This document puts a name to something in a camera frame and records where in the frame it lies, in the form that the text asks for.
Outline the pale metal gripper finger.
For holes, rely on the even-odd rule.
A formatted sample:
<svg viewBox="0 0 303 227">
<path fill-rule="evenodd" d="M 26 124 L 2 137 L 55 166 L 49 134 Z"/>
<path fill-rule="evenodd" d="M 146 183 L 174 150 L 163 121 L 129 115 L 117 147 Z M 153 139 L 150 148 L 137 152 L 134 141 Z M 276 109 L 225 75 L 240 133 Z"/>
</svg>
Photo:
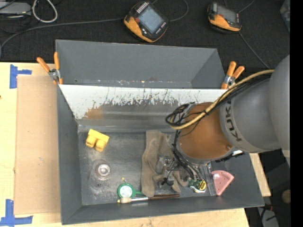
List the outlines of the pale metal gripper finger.
<svg viewBox="0 0 303 227">
<path fill-rule="evenodd" d="M 154 182 L 159 188 L 171 187 L 174 184 L 174 180 L 164 175 L 156 175 L 153 177 Z"/>
<path fill-rule="evenodd" d="M 169 174 L 177 166 L 177 162 L 170 154 L 162 154 L 158 157 L 156 164 L 156 173 L 158 174 Z"/>
</svg>

